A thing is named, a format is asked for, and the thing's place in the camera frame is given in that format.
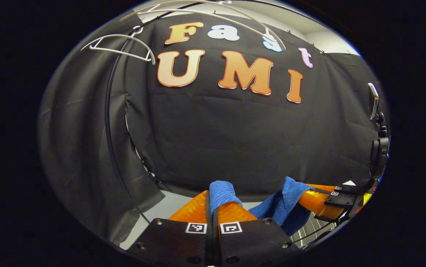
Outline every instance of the white hanger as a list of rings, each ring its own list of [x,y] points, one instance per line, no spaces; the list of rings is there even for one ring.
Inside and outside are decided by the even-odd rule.
[[[161,4],[182,3],[182,2],[187,2],[187,3],[191,3],[191,2],[194,2],[194,3],[207,3],[207,4],[212,4],[212,5],[220,5],[222,7],[226,7],[228,9],[234,10],[234,11],[236,11],[236,12],[238,12],[238,13],[246,16],[246,17],[248,17],[249,19],[254,20],[255,22],[259,23],[262,27],[264,27],[266,33],[270,32],[272,34],[272,36],[274,36],[274,38],[276,40],[273,40],[273,39],[269,38],[268,35],[264,36],[264,34],[262,32],[259,32],[259,31],[255,30],[255,29],[253,29],[253,28],[251,28],[251,27],[249,27],[247,25],[244,25],[244,24],[242,24],[240,22],[237,22],[237,21],[231,20],[231,19],[227,19],[226,17],[218,16],[216,14],[211,14],[211,13],[208,13],[208,12],[202,12],[202,11],[197,11],[197,10],[187,10],[187,9],[162,9],[162,10],[155,10],[155,8],[157,8]],[[284,43],[282,42],[282,40],[277,36],[277,34],[275,34],[266,25],[264,25],[259,20],[256,20],[255,18],[253,18],[252,16],[248,15],[247,13],[245,13],[245,12],[243,12],[241,10],[238,10],[238,9],[236,9],[234,7],[230,7],[229,5],[223,5],[223,4],[226,4],[226,3],[230,4],[232,2],[230,0],[228,0],[226,2],[225,1],[220,1],[220,3],[210,2],[210,1],[206,1],[206,0],[175,0],[175,1],[168,1],[168,2],[163,2],[163,3],[157,4],[157,5],[152,5],[152,6],[149,6],[149,7],[145,7],[143,9],[140,9],[140,10],[137,10],[135,12],[132,12],[132,13],[130,13],[130,14],[122,17],[120,19],[120,21],[123,21],[123,20],[127,19],[128,17],[131,17],[131,16],[133,16],[135,14],[149,14],[149,13],[155,13],[155,12],[172,12],[172,11],[173,12],[179,11],[179,12],[199,13],[199,14],[204,14],[204,15],[208,15],[208,16],[219,17],[219,18],[221,18],[223,20],[226,20],[226,21],[229,21],[229,22],[241,25],[241,26],[243,26],[243,27],[245,27],[247,29],[252,30],[253,32],[259,34],[262,37],[265,37],[265,38],[267,38],[267,39],[269,39],[271,41],[277,41],[279,43],[279,46],[282,48],[282,50],[286,50],[286,46],[284,45]]]
[[[86,44],[81,50],[83,50],[83,49],[85,49],[87,46],[89,46],[89,49],[91,49],[91,50],[101,50],[101,51],[108,51],[108,52],[113,52],[113,53],[117,53],[117,54],[123,54],[123,55],[126,55],[126,56],[132,56],[132,57],[135,57],[136,59],[140,59],[140,60],[143,60],[143,61],[152,61],[152,65],[155,65],[155,56],[154,56],[154,53],[152,52],[152,50],[149,48],[149,46],[147,45],[147,44],[145,44],[143,41],[141,41],[141,40],[139,40],[139,39],[137,39],[137,38],[135,38],[134,36],[136,35],[136,34],[139,34],[139,33],[141,33],[142,32],[142,29],[143,28],[140,28],[137,32],[133,32],[133,34],[132,35],[124,35],[124,34],[109,34],[109,35],[105,35],[105,36],[103,36],[103,37],[99,37],[99,38],[97,38],[97,39],[95,39],[95,40],[93,40],[93,41],[91,41],[91,42],[89,42],[88,44]],[[127,38],[127,39],[131,39],[131,40],[134,40],[134,41],[137,41],[137,42],[139,42],[140,44],[142,44],[145,48],[147,48],[147,50],[148,50],[148,52],[147,52],[147,55],[145,56],[145,57],[142,57],[142,56],[136,56],[136,55],[134,55],[134,54],[131,54],[131,53],[126,53],[126,52],[123,52],[123,51],[119,51],[119,50],[114,50],[114,49],[107,49],[107,48],[102,48],[102,47],[98,47],[98,44],[104,39],[104,38],[107,38],[107,37],[124,37],[124,38]]]

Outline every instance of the white letter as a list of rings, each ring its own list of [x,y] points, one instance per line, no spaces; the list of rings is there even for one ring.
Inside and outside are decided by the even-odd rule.
[[[313,64],[310,62],[310,57],[312,57],[305,48],[299,48],[300,52],[302,53],[302,59],[306,66],[309,68],[313,68]]]
[[[279,44],[277,43],[277,41],[274,38],[274,36],[265,33],[265,34],[262,35],[262,39],[264,39],[264,42],[262,42],[262,44],[264,44],[264,46],[267,49],[270,49],[270,50],[276,51],[276,52],[282,52],[282,49],[279,46]]]
[[[214,39],[226,39],[228,41],[237,41],[240,39],[238,30],[228,25],[215,25],[208,32],[208,36]]]

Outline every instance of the orange letter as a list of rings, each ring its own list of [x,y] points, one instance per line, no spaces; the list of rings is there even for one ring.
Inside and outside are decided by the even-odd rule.
[[[159,83],[168,87],[182,87],[189,85],[195,80],[198,73],[198,63],[200,63],[200,56],[205,54],[205,50],[194,49],[187,50],[185,56],[188,56],[188,63],[186,72],[183,76],[174,76],[172,69],[174,67],[174,59],[179,56],[179,52],[170,51],[160,53],[157,58],[159,59],[159,69],[157,70],[157,80]]]
[[[300,103],[302,99],[300,98],[300,82],[303,79],[302,73],[289,69],[290,74],[290,92],[287,95],[287,99],[294,103]]]
[[[270,95],[271,88],[269,88],[269,73],[271,67],[274,65],[272,61],[259,57],[249,67],[243,55],[235,51],[224,51],[223,56],[226,57],[226,68],[224,70],[223,80],[218,82],[221,88],[235,89],[238,83],[235,82],[234,76],[238,77],[241,88],[245,90],[253,78],[254,83],[251,86],[251,91],[260,93],[261,95]]]
[[[191,22],[191,23],[185,23],[185,24],[177,24],[172,25],[169,27],[169,29],[172,30],[170,32],[170,38],[165,41],[166,45],[180,43],[184,41],[188,41],[190,37],[185,36],[186,33],[188,35],[194,35],[196,32],[196,27],[203,27],[202,22]]]

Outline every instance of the blue cloth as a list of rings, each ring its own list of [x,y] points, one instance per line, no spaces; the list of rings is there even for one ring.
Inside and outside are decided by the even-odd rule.
[[[228,202],[237,202],[242,206],[241,201],[236,197],[233,185],[228,181],[214,181],[210,184],[210,212],[213,212],[221,205]]]
[[[250,208],[249,212],[256,218],[272,217],[287,235],[292,235],[305,225],[310,216],[310,211],[296,205],[302,194],[310,189],[313,187],[286,177],[282,191],[277,191],[261,204]]]

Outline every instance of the screw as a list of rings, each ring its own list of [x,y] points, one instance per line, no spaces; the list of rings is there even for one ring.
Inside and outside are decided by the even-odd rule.
[[[265,266],[271,266],[273,264],[273,262],[272,261],[266,261],[266,262],[263,262],[263,263],[261,263],[261,267],[265,267]]]
[[[163,263],[163,262],[154,262],[154,264],[156,265],[156,266],[159,266],[159,267],[169,267],[167,264],[165,264],[165,263]]]
[[[190,263],[200,263],[202,260],[199,257],[189,257],[188,262]]]
[[[229,258],[227,258],[226,259],[226,262],[227,263],[236,263],[236,262],[238,262],[240,260],[240,258],[238,258],[238,257],[229,257]]]
[[[142,244],[142,243],[137,243],[136,247],[139,248],[140,250],[145,250],[146,249],[145,245]]]

